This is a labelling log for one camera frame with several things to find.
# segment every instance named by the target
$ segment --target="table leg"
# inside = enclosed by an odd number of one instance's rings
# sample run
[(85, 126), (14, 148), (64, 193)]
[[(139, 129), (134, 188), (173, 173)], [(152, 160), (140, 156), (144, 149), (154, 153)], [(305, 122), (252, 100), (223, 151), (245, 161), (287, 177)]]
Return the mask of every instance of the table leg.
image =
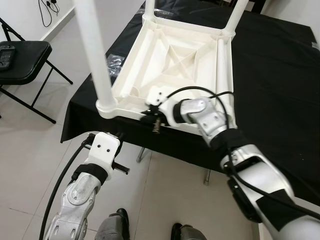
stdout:
[(140, 152), (139, 152), (138, 157), (136, 158), (136, 162), (137, 162), (137, 163), (140, 163), (140, 162), (141, 162), (141, 160), (142, 160), (142, 154), (144, 153), (144, 151), (145, 151), (145, 148), (142, 147), (141, 150), (140, 150)]
[(204, 181), (203, 181), (203, 184), (206, 185), (206, 186), (209, 185), (210, 174), (211, 174), (211, 170), (207, 169), (206, 172), (205, 172), (205, 177), (204, 177)]

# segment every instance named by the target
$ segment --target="tiled floor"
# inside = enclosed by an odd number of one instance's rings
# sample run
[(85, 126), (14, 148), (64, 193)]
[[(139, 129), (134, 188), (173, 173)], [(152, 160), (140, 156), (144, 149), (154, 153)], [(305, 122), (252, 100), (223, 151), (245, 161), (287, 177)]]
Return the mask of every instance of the tiled floor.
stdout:
[[(109, 47), (116, 38), (105, 41)], [(1, 239), (35, 240), (53, 186), (86, 134), (60, 143), (62, 124), (69, 99), (89, 74), (76, 19), (51, 42), (50, 56), (71, 80), (51, 75), (36, 108), (57, 120), (51, 124), (6, 96), (0, 96), (0, 234)], [(32, 101), (44, 79), (44, 69), (36, 81), (11, 86), (16, 96)], [(100, 223), (118, 208), (126, 208), (131, 239), (168, 240), (175, 222), (191, 224), (209, 240), (250, 240), (251, 224), (242, 216), (227, 188), (226, 177), (213, 172), (210, 185), (203, 185), (201, 167), (159, 154), (146, 152), (136, 163), (140, 147), (125, 143), (117, 161), (131, 168), (105, 183), (88, 218), (86, 239), (93, 239)], [(50, 218), (59, 208), (60, 195), (73, 170), (88, 156), (84, 149), (70, 168), (54, 201)]]

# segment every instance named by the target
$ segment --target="black folding chair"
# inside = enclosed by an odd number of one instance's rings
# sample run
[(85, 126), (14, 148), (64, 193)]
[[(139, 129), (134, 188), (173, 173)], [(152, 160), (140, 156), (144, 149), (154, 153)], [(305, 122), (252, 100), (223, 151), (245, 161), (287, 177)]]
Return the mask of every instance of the black folding chair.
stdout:
[[(0, 71), (0, 92), (55, 124), (55, 120), (35, 109), (34, 105), (53, 70), (60, 74), (70, 84), (73, 84), (73, 82), (48, 61), (48, 57), (52, 51), (48, 42), (26, 41), (1, 18), (0, 23), (7, 39), (7, 41), (0, 42), (0, 46), (10, 45), (15, 47), (12, 65), (9, 69)], [(11, 41), (9, 33), (14, 34), (20, 41)], [(25, 85), (32, 82), (35, 80), (45, 63), (47, 63), (51, 69), (31, 105), (3, 89), (3, 85)]]

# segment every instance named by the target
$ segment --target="black cushion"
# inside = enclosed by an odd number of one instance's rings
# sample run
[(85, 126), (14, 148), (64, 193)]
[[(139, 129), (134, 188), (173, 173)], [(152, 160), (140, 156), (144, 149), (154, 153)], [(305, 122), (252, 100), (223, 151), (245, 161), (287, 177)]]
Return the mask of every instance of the black cushion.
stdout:
[(0, 71), (0, 85), (24, 85), (32, 82), (49, 57), (52, 48), (46, 41), (2, 41), (0, 46), (15, 47), (13, 63)]

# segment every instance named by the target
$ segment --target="plastic bag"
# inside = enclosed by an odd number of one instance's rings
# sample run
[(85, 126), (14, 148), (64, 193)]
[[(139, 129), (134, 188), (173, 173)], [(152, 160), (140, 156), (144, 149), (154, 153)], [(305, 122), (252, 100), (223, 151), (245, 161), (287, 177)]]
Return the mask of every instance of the plastic bag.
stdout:
[[(145, 9), (144, 8), (140, 8), (136, 14), (144, 14), (145, 13)], [(154, 15), (158, 18), (162, 18), (162, 19), (171, 19), (174, 14), (172, 12), (169, 11), (164, 11), (164, 10), (160, 10), (160, 9), (154, 9)]]
[(125, 60), (124, 56), (118, 56), (114, 54), (110, 54), (106, 58), (110, 77), (115, 77), (115, 78), (118, 77), (122, 68), (121, 64), (124, 60)]

